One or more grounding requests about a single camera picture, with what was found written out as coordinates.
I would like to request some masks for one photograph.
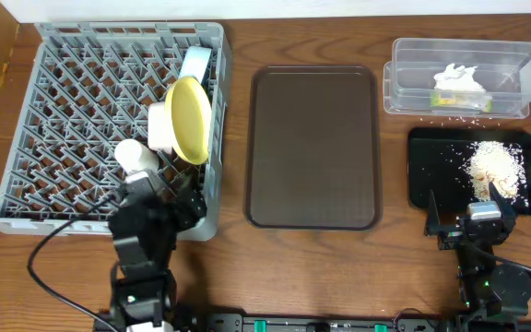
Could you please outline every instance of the clear plastic container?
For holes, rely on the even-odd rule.
[[[449,64],[477,66],[473,78],[486,92],[434,89],[433,76]],[[440,92],[458,101],[488,96],[489,107],[445,105],[436,102]],[[393,114],[525,118],[531,102],[531,42],[397,39],[393,61],[384,66],[383,99],[384,109]]]

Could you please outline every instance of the green tape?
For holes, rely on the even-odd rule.
[[[374,332],[386,332],[388,328],[382,324],[376,324],[374,326]]]
[[[266,323],[266,321],[255,321],[255,323],[254,323],[254,332],[267,332],[267,323]]]

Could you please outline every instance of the rice pile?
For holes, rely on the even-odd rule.
[[[475,197],[480,201],[490,200],[489,183],[493,182],[501,196],[515,202],[520,184],[525,184],[522,150],[491,141],[472,143],[471,148],[475,154],[463,169],[470,176]]]

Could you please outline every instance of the white wall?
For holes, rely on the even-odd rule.
[[[531,0],[0,0],[20,23],[531,13]]]

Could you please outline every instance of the plastic bin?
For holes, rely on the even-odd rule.
[[[159,177],[175,195],[193,173],[207,214],[178,234],[205,241],[217,231],[222,135],[232,59],[218,23],[42,23],[14,141],[0,185],[0,231],[46,235],[103,200],[124,179],[113,151],[122,139],[147,142],[148,106],[165,101],[190,46],[212,48],[207,93],[212,106],[208,162],[194,166],[159,154]],[[108,202],[60,235],[110,235]]]
[[[435,74],[449,65],[477,66],[474,79],[491,96],[489,110],[432,106]],[[384,66],[384,109],[392,114],[525,118],[531,102],[531,42],[401,38]]]

